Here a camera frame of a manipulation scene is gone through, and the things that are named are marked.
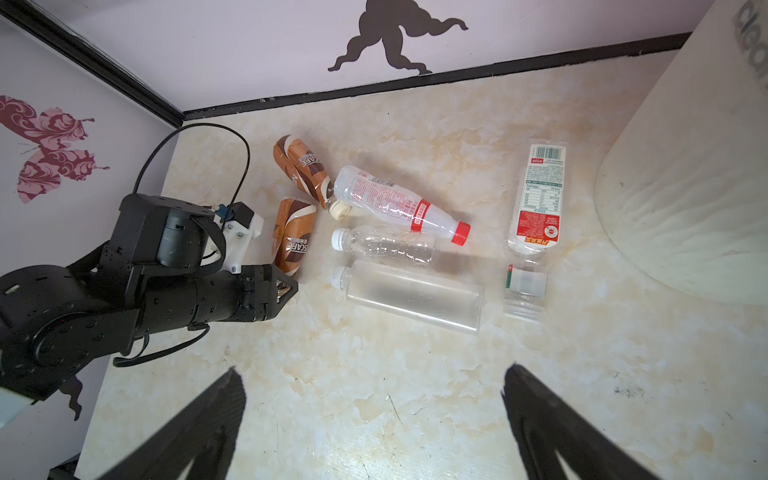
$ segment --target pink butterfly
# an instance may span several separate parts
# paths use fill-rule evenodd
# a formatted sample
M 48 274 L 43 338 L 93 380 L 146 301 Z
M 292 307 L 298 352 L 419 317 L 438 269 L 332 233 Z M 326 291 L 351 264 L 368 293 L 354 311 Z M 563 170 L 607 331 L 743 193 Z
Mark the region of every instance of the pink butterfly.
M 39 116 L 28 103 L 0 95 L 0 124 L 37 144 L 36 152 L 18 175 L 18 197 L 27 203 L 38 195 L 59 188 L 61 177 L 85 180 L 98 167 L 94 155 L 87 150 L 66 150 L 71 143 L 88 136 L 83 122 L 75 120 L 60 108 L 51 108 Z

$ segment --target empty water bottle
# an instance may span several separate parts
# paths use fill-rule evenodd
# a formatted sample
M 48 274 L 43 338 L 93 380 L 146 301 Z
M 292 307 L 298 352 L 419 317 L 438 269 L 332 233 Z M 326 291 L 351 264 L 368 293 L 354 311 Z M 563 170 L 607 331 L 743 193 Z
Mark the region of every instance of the empty water bottle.
M 429 265 L 437 237 L 390 227 L 337 228 L 331 236 L 334 250 L 350 252 L 380 263 Z

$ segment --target bottle cap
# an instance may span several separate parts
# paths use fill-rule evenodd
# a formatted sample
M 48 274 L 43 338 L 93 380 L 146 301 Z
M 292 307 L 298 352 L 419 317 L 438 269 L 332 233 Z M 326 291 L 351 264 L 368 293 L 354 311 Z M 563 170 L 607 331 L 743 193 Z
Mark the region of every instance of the bottle cap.
M 456 227 L 456 233 L 453 234 L 453 239 L 451 241 L 456 245 L 463 247 L 464 242 L 466 242 L 467 237 L 469 237 L 470 228 L 472 228 L 472 226 L 469 225 L 469 223 L 458 222 L 458 226 Z
M 521 270 L 510 265 L 507 288 L 532 296 L 544 296 L 547 291 L 547 273 Z
M 344 251 L 344 245 L 341 240 L 347 232 L 349 232 L 349 228 L 337 228 L 333 231 L 331 234 L 331 247 L 333 247 L 334 250 L 338 250 L 339 252 Z
M 343 290 L 341 287 L 341 280 L 346 273 L 349 272 L 348 266 L 338 266 L 331 272 L 331 286 L 339 290 Z
M 349 215 L 351 209 L 352 207 L 342 203 L 340 200 L 334 200 L 331 204 L 331 208 L 328 209 L 328 213 L 331 214 L 331 217 L 333 217 L 334 220 L 341 220 Z

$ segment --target white cylindrical container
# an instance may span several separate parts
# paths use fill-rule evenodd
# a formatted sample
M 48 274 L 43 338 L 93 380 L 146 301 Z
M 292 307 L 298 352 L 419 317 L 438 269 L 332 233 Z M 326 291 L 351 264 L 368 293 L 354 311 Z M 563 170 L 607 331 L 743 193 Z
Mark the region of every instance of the white cylindrical container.
M 598 214 L 653 278 L 768 305 L 768 9 L 718 0 L 598 171 Z
M 464 333 L 480 327 L 483 289 L 414 270 L 355 260 L 338 266 L 330 283 L 350 302 Z

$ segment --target beige marble surface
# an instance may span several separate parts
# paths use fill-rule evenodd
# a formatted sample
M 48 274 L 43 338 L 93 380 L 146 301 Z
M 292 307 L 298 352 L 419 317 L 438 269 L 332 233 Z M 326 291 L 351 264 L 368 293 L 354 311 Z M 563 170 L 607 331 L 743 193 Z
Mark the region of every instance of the beige marble surface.
M 594 210 L 598 165 L 674 53 L 619 58 L 430 88 L 217 118 L 253 163 L 240 199 L 271 225 L 300 196 L 272 160 L 292 133 L 336 173 L 361 166 L 472 224 L 442 245 L 458 276 L 486 287 L 477 336 L 348 304 L 327 283 L 350 258 L 320 212 L 300 292 L 274 320 L 214 324 L 180 353 L 110 366 L 78 476 L 97 477 L 236 366 L 248 395 L 228 478 L 524 478 L 499 395 L 520 362 L 664 478 L 764 478 L 768 314 L 675 292 L 628 263 Z M 502 315 L 513 160 L 527 137 L 570 142 L 560 260 L 541 324 Z M 243 146 L 227 132 L 181 135 L 164 194 L 224 203 Z M 369 221 L 353 217 L 345 223 Z M 253 263 L 269 258 L 255 240 Z M 153 336 L 151 349 L 190 338 Z

